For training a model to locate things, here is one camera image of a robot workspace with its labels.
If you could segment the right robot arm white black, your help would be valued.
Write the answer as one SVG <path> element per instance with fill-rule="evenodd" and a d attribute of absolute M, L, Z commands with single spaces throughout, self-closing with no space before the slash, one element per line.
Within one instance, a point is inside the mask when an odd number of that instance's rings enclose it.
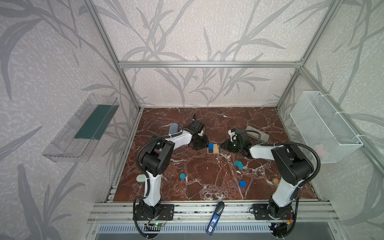
<path fill-rule="evenodd" d="M 298 200 L 299 189 L 314 179 L 320 171 L 321 159 L 311 147 L 295 142 L 268 144 L 262 141 L 257 130 L 231 129 L 229 138 L 220 147 L 228 152 L 242 154 L 250 159 L 274 161 L 281 180 L 269 199 L 270 215 L 285 212 L 292 202 Z"/>

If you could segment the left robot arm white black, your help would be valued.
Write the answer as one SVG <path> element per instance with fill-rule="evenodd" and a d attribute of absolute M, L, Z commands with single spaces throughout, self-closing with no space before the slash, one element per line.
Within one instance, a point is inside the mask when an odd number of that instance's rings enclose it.
<path fill-rule="evenodd" d="M 161 205 L 161 181 L 168 168 L 173 151 L 179 147 L 192 145 L 194 150 L 207 148 L 208 136 L 204 133 L 205 125 L 193 120 L 186 127 L 170 125 L 167 135 L 154 135 L 136 155 L 136 165 L 145 175 L 145 193 L 140 198 L 138 208 L 148 214 L 155 214 Z"/>

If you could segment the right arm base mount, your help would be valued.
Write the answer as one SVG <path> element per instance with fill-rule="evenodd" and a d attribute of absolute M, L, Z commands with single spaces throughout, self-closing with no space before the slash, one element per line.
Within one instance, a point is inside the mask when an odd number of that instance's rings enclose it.
<path fill-rule="evenodd" d="M 253 204 L 250 213 L 254 215 L 256 220 L 292 220 L 294 211 L 292 205 L 280 208 L 273 204 Z"/>

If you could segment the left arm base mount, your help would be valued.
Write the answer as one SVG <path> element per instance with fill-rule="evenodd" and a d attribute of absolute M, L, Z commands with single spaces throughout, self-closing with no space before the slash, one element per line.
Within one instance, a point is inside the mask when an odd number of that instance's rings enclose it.
<path fill-rule="evenodd" d="M 175 205 L 160 204 L 155 207 L 144 205 L 135 205 L 135 218 L 137 221 L 149 221 L 152 219 L 161 221 L 173 220 Z"/>

